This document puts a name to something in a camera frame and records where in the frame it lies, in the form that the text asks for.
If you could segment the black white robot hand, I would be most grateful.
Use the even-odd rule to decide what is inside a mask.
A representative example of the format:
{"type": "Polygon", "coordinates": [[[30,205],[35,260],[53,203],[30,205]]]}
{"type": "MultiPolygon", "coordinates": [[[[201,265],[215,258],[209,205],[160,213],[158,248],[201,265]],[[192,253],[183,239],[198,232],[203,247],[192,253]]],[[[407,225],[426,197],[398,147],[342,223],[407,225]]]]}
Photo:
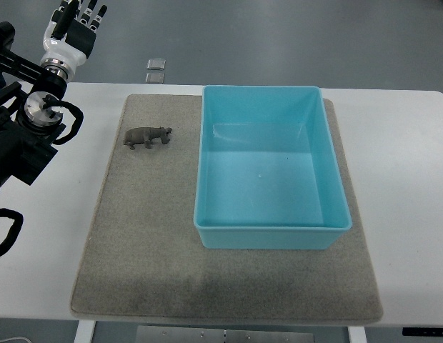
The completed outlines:
{"type": "Polygon", "coordinates": [[[61,1],[44,32],[42,66],[55,65],[75,70],[90,57],[97,31],[107,5],[96,8],[96,1],[86,6],[82,1],[61,1]]]}

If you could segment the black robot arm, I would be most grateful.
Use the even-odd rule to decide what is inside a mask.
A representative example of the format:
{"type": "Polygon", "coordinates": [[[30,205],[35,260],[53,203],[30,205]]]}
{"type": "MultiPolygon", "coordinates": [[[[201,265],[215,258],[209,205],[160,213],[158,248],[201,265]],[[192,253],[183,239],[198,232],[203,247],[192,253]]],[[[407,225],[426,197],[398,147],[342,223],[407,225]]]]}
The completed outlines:
{"type": "Polygon", "coordinates": [[[84,115],[64,101],[66,80],[11,51],[15,28],[0,22],[0,76],[18,80],[0,85],[0,188],[9,177],[32,184],[56,155],[57,145],[73,139],[84,115]]]}

